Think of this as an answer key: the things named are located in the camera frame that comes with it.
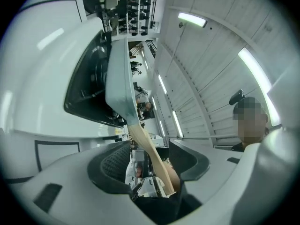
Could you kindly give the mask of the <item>person's black shirt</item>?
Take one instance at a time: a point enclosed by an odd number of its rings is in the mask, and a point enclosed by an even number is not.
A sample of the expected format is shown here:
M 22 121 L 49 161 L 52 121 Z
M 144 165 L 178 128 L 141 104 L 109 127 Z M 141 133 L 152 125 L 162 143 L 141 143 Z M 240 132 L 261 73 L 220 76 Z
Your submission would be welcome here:
M 240 143 L 232 146 L 231 151 L 244 152 L 246 147 L 247 147 L 247 145 L 245 143 L 240 142 Z

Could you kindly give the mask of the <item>ceiling light panel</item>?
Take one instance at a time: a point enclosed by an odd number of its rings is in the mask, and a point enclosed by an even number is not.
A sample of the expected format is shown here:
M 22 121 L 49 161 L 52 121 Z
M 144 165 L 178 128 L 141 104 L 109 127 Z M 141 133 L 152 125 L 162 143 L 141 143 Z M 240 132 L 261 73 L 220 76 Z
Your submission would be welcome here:
M 175 111 L 173 111 L 172 114 L 173 114 L 173 117 L 174 117 L 174 120 L 175 120 L 175 124 L 176 124 L 177 130 L 178 130 L 179 136 L 180 136 L 180 138 L 183 138 L 184 136 L 183 136 L 183 132 L 182 132 L 181 127 L 180 127 L 180 123 L 179 123 L 177 114 L 176 114 Z
M 242 59 L 242 61 L 245 63 L 245 65 L 248 67 L 250 72 L 252 73 L 253 77 L 255 78 L 262 94 L 265 99 L 269 116 L 270 116 L 270 122 L 273 127 L 281 124 L 280 116 L 271 101 L 268 92 L 271 89 L 271 83 L 258 63 L 258 61 L 255 59 L 255 57 L 251 54 L 251 52 L 246 48 L 243 47 L 241 51 L 238 53 L 238 56 Z
M 182 23 L 192 23 L 202 28 L 204 28 L 207 24 L 205 19 L 184 12 L 179 12 L 178 18 L 182 21 Z
M 163 89 L 164 93 L 167 94 L 167 89 L 166 89 L 166 87 L 164 85 L 164 82 L 163 82 L 163 80 L 161 78 L 161 75 L 158 75 L 158 79 L 159 79 L 159 82 L 160 82 L 160 84 L 162 86 L 162 89 Z

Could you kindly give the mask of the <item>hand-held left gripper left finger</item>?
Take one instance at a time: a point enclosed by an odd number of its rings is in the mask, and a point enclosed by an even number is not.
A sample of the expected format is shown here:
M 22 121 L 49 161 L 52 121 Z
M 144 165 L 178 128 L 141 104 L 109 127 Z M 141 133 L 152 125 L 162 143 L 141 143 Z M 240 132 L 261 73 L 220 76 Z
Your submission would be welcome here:
M 125 183 L 129 142 L 62 157 L 14 189 L 38 225 L 150 225 Z

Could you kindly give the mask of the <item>white table with black lines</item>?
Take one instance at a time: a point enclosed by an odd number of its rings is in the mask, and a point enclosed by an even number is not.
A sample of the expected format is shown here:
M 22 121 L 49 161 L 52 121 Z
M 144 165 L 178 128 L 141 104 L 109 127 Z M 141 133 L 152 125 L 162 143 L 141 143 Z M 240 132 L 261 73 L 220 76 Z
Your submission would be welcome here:
M 0 41 L 0 162 L 10 184 L 24 184 L 54 161 L 124 140 L 126 121 L 105 101 L 112 48 L 103 22 L 88 44 L 69 82 L 67 113 L 116 128 L 123 135 L 96 138 L 49 137 L 13 130 L 17 96 L 42 51 L 61 35 L 97 16 L 87 16 L 83 0 L 26 0 Z

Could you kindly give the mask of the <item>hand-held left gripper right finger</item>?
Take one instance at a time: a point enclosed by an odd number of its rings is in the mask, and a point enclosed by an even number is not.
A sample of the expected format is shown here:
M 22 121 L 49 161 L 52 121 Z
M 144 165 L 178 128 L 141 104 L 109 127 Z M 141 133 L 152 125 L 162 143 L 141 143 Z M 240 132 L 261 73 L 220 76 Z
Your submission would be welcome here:
M 243 153 L 171 140 L 170 160 L 188 207 L 172 225 L 295 224 L 300 133 L 278 129 Z

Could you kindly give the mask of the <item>white shelf with black items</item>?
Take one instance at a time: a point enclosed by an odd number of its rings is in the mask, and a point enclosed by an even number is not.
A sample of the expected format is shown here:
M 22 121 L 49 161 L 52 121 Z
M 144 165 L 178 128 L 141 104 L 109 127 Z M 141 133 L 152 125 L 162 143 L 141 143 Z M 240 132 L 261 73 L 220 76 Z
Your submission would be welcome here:
M 158 33 L 159 22 L 155 21 L 157 0 L 117 0 L 127 2 L 127 13 L 116 14 L 118 22 L 112 28 L 113 35 L 145 36 Z

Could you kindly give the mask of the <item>light blue rectangular pan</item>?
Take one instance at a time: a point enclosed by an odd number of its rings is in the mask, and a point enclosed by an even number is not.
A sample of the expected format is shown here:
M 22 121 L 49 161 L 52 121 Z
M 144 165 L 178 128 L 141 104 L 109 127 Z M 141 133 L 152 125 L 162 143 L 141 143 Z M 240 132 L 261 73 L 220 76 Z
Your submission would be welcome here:
M 137 114 L 137 105 L 131 73 L 128 39 L 112 41 L 107 76 L 105 82 L 105 101 L 127 122 L 133 140 L 148 153 L 154 172 L 165 185 L 166 195 L 175 193 L 171 177 L 160 158 L 149 133 L 142 128 Z

